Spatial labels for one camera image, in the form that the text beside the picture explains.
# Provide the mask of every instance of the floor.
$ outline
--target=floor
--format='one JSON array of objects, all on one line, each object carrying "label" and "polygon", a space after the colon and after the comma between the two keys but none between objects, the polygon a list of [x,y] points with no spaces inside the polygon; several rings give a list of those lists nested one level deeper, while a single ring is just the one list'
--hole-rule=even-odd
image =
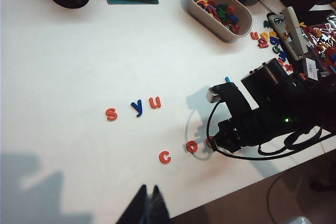
[{"label": "floor", "polygon": [[[312,180],[335,183],[335,171],[336,150],[179,215],[172,224],[283,223],[293,216],[307,217],[312,224],[335,224],[336,190],[317,192],[310,187]],[[273,182],[269,209],[274,221],[266,202]]]}]

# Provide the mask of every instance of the white plastic container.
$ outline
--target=white plastic container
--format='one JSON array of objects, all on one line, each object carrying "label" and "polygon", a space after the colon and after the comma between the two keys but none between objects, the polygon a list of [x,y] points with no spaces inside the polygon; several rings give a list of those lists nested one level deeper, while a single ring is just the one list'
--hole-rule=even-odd
[{"label": "white plastic container", "polygon": [[217,21],[209,13],[199,7],[194,0],[188,0],[189,12],[205,26],[207,26],[214,33],[218,34],[220,38],[225,41],[235,41],[240,37],[244,37],[251,31],[252,16],[249,10],[242,5],[238,0],[208,0],[213,1],[217,5],[228,4],[234,7],[234,15],[238,18],[238,25],[240,26],[239,33],[235,34],[226,28],[223,24]]}]

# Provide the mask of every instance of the blue letter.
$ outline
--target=blue letter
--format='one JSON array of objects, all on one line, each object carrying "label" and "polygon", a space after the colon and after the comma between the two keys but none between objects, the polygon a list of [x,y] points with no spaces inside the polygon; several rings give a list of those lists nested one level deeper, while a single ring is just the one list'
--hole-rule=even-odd
[{"label": "blue letter", "polygon": [[131,103],[131,106],[133,108],[135,108],[135,110],[138,112],[137,117],[142,115],[142,104],[141,104],[141,100],[138,100],[138,104],[136,104],[135,102]]}]

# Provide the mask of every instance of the teal book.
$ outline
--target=teal book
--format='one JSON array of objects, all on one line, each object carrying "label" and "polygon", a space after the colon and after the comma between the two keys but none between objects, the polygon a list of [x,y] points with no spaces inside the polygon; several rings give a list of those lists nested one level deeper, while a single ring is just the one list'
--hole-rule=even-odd
[{"label": "teal book", "polygon": [[139,5],[139,4],[155,4],[159,3],[159,0],[107,0],[109,5]]}]

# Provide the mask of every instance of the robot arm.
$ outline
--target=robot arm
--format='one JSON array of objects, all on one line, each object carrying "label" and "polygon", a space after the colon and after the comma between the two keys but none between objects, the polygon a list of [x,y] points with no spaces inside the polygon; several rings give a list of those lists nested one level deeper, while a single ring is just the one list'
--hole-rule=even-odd
[{"label": "robot arm", "polygon": [[258,103],[258,108],[252,110],[232,82],[208,90],[208,101],[226,102],[232,115],[230,119],[219,122],[219,131],[210,140],[214,151],[233,153],[243,146],[256,145],[260,149],[261,144],[293,132],[285,140],[284,148],[271,154],[285,150],[298,152],[321,141],[319,132],[304,144],[295,144],[301,134],[309,133],[314,126],[336,132],[336,111],[334,106],[329,106],[336,98],[335,76],[324,78],[310,87],[299,74],[287,75],[278,61],[272,59],[250,71],[242,83]]}]

